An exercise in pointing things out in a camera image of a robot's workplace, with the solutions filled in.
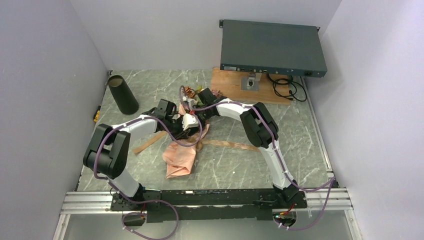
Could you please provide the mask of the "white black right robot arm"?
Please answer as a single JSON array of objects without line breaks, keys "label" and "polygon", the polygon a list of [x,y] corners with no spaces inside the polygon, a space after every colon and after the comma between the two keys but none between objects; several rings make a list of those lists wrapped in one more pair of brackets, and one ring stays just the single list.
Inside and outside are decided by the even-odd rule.
[{"label": "white black right robot arm", "polygon": [[244,104],[224,96],[218,98],[206,88],[197,94],[201,105],[194,109],[199,117],[228,117],[240,121],[250,143],[259,149],[271,173],[276,203],[287,208],[295,201],[299,189],[284,161],[279,143],[279,128],[267,107],[258,102]]}]

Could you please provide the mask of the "brown ribbon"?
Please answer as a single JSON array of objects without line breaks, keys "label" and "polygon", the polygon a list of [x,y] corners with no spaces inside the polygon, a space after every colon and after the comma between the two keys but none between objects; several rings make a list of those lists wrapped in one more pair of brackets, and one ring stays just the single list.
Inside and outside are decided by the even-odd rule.
[{"label": "brown ribbon", "polygon": [[[158,134],[153,136],[151,139],[146,141],[144,144],[132,149],[132,152],[134,154],[141,153],[143,150],[160,140],[162,137],[168,135],[165,131],[160,131]],[[259,152],[260,150],[250,144],[244,144],[244,143],[237,143],[237,142],[230,142],[230,141],[223,141],[223,140],[213,140],[213,139],[204,139],[201,140],[199,143],[195,145],[196,151],[200,151],[203,147],[203,144],[206,145],[213,145],[213,146],[221,146],[221,147],[230,147],[230,148],[237,148],[237,149],[243,149],[243,150],[249,150],[249,151],[255,151]]]}]

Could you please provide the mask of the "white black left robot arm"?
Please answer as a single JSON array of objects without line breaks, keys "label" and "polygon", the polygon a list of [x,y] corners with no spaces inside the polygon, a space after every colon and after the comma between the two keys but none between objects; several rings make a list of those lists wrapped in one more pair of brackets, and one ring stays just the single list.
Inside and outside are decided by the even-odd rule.
[{"label": "white black left robot arm", "polygon": [[105,180],[124,198],[131,210],[144,203],[145,188],[127,170],[129,148],[135,140],[166,131],[173,140],[187,140],[202,132],[204,123],[194,113],[178,114],[177,106],[161,99],[158,106],[118,125],[98,125],[83,157],[83,165],[96,179]]}]

